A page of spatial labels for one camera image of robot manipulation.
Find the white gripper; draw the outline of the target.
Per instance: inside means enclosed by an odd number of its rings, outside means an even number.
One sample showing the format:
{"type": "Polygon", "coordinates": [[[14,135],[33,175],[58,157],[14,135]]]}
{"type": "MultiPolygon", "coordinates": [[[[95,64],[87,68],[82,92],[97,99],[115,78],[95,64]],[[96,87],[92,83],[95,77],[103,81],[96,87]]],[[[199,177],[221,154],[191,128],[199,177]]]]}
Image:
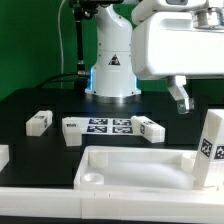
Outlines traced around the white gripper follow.
{"type": "Polygon", "coordinates": [[[184,88],[185,76],[224,75],[223,53],[224,32],[194,29],[189,13],[155,13],[132,33],[134,74],[140,80],[172,76],[167,86],[179,114],[194,110],[194,99],[184,88]]]}

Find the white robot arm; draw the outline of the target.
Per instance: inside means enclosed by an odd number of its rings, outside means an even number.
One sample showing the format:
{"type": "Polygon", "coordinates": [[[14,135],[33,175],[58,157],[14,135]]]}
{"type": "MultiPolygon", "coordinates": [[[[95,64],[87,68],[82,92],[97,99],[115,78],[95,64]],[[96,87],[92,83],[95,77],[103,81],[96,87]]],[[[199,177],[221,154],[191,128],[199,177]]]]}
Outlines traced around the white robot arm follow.
{"type": "Polygon", "coordinates": [[[86,93],[101,102],[138,95],[137,80],[167,81],[180,114],[194,109],[188,79],[224,78],[224,0],[124,0],[127,21],[112,2],[97,8],[97,61],[86,93]]]}

